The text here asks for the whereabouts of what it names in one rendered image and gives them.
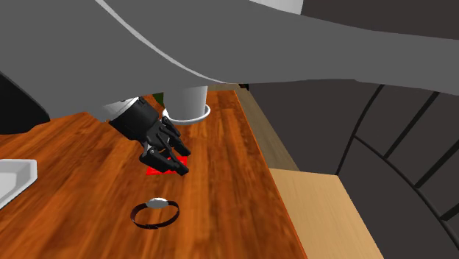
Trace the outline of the white rectangular tray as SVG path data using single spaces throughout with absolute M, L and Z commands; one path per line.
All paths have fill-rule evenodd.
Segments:
M 0 210 L 38 178 L 38 163 L 32 159 L 0 159 Z

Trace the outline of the red flat card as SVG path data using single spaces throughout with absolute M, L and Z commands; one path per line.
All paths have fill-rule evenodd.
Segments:
M 186 156 L 179 156 L 177 159 L 181 163 L 183 163 L 185 166 L 188 163 L 188 157 L 186 157 Z M 167 170 L 167 171 L 161 172 L 161 171 L 158 171 L 157 169 L 154 169 L 152 167 L 148 167 L 147 171 L 146 171 L 146 176 L 162 175 L 162 174 L 177 174 L 177 172 L 176 171 L 171 171 L 171 170 Z

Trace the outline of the white cup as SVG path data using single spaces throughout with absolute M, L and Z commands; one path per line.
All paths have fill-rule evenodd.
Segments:
M 207 86 L 166 91 L 162 115 L 174 125 L 197 124 L 210 115 L 211 109 L 206 101 Z

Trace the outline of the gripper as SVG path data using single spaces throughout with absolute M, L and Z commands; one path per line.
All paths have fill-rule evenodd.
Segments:
M 169 150 L 160 153 L 165 145 L 157 137 L 169 144 L 181 155 L 189 156 L 191 151 L 180 139 L 180 132 L 167 116 L 159 120 L 158 112 L 143 98 L 139 97 L 120 116 L 109 121 L 109 125 L 124 137 L 140 144 L 147 143 L 150 147 L 139 157 L 139 161 L 161 173 L 174 171 L 183 176 L 189 168 Z

